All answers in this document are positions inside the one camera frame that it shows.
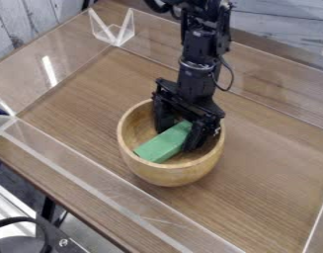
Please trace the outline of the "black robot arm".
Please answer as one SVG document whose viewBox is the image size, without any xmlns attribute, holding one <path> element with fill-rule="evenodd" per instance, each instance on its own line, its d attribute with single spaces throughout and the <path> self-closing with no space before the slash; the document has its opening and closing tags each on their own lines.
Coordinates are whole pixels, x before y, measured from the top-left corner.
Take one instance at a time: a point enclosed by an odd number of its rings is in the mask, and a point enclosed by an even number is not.
<svg viewBox="0 0 323 253">
<path fill-rule="evenodd" d="M 225 117 L 213 102 L 221 89 L 217 83 L 220 69 L 228 64 L 223 54 L 229 51 L 229 19 L 233 4 L 229 0 L 144 0 L 159 14 L 171 13 L 180 21 L 181 55 L 175 81 L 156 80 L 153 92 L 154 127 L 168 130 L 176 118 L 191 122 L 181 149 L 199 148 L 208 137 L 220 131 Z"/>
</svg>

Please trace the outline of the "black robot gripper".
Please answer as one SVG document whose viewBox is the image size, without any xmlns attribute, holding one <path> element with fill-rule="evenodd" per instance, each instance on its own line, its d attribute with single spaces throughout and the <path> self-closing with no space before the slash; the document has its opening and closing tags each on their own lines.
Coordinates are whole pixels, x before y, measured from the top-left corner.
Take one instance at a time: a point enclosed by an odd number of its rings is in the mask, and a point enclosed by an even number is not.
<svg viewBox="0 0 323 253">
<path fill-rule="evenodd" d="M 153 92 L 153 113 L 156 132 L 161 133 L 176 124 L 176 117 L 192 123 L 181 146 L 183 152 L 197 149 L 205 140 L 220 131 L 220 121 L 225 117 L 223 109 L 213 102 L 221 60 L 196 64 L 179 60 L 175 81 L 159 78 Z"/>
</svg>

